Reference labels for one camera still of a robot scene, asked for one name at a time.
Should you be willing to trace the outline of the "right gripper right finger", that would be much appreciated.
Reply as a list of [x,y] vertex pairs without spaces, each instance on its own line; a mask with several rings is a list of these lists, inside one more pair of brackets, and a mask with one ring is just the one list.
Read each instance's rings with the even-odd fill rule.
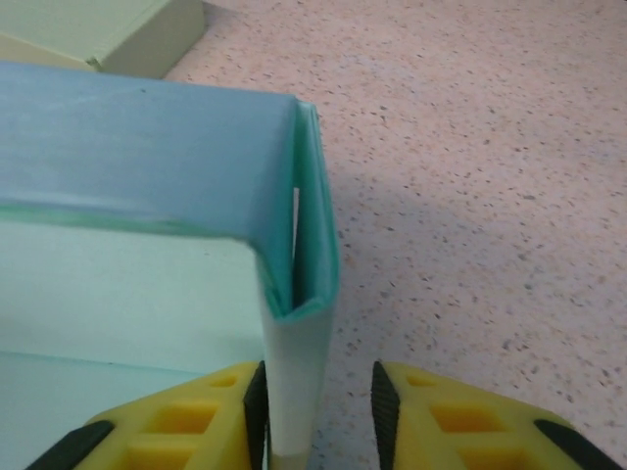
[[382,469],[616,469],[560,416],[400,362],[370,388]]

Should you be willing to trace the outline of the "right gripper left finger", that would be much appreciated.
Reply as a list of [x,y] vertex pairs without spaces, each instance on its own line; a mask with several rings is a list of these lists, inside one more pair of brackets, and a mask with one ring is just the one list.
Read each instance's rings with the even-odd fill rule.
[[241,362],[92,417],[31,469],[265,469],[263,362]]

